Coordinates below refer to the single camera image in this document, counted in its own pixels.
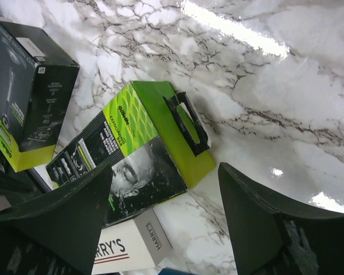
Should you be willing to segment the black green Gillette box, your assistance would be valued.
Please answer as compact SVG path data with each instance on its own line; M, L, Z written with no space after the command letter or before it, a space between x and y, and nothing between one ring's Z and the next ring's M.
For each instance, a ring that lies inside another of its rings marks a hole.
M194 188L215 169L211 142L185 92L131 81L47 165L58 186L112 170L103 225L127 220Z
M79 69L42 29L0 21L0 150L15 172L51 161Z

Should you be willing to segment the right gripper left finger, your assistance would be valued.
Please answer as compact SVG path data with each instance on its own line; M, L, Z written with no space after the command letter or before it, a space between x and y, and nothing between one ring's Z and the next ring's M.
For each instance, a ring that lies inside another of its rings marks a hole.
M91 274L111 167L0 211L0 274Z

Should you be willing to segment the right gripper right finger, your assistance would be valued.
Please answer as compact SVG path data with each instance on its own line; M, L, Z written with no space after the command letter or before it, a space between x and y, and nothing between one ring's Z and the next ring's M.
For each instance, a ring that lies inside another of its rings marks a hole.
M287 197L220 163L238 274L344 274L344 213Z

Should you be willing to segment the right white Harry's box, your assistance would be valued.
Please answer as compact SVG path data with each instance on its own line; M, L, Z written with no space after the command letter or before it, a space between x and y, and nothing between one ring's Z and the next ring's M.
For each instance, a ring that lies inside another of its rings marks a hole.
M92 274L154 268L171 251L167 235L150 209L101 230Z

